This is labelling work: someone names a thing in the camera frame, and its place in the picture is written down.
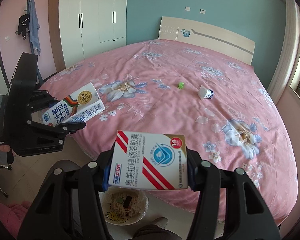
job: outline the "bed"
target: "bed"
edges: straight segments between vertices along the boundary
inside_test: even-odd
[[[254,42],[224,29],[221,36],[212,35],[215,26],[200,24],[163,17],[159,40],[86,59],[50,78],[42,89],[58,99],[88,82],[98,90],[106,110],[72,135],[91,158],[110,149],[117,130],[184,134],[187,147],[202,159],[220,169],[242,167],[279,225],[297,199],[297,169],[283,121],[249,65]],[[222,51],[214,42],[224,43]],[[178,89],[180,82],[183,89]],[[201,85],[214,91],[212,99],[200,100]],[[153,195],[191,212],[198,200],[190,189]],[[225,206],[222,191],[220,220]]]

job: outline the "pink fabric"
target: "pink fabric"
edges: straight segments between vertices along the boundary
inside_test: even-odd
[[[31,203],[28,201],[22,202],[21,205],[12,204],[9,206],[0,203],[0,221],[16,239],[21,223],[23,222],[30,205]]]
[[[221,169],[242,167],[277,224],[290,213],[298,192],[290,139],[250,65],[198,46],[155,40],[79,62],[42,89],[61,100],[88,82],[106,110],[73,136],[92,158],[111,148],[117,130],[184,134],[187,147],[202,159]],[[212,99],[200,100],[201,85],[214,91]],[[153,195],[191,212],[198,200],[190,189]],[[225,204],[222,191],[219,219],[225,216]]]

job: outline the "teal wall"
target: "teal wall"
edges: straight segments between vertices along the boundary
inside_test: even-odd
[[[201,8],[206,14],[200,14]],[[127,44],[157,39],[162,16],[205,22],[255,41],[252,66],[263,86],[269,86],[283,44],[284,0],[128,0]]]

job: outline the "pink wall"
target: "pink wall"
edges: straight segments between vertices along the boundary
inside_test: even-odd
[[[34,0],[39,21],[39,41],[41,55],[38,58],[38,67],[42,78],[56,72],[53,55],[50,45],[49,25],[48,25],[48,0]],[[0,49],[3,65],[10,81],[22,52],[30,51],[28,38],[22,39],[21,35],[16,35],[19,17],[25,12],[27,0],[3,0],[0,7]]]
[[[297,203],[280,228],[280,233],[283,237],[290,231],[300,217],[300,99],[290,87],[286,87],[277,104],[277,108],[291,140],[297,163],[299,187]]]

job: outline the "red circle with number 14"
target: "red circle with number 14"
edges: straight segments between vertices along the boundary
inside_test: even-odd
[[[182,140],[179,137],[173,137],[170,144],[173,148],[179,149],[182,146]]]

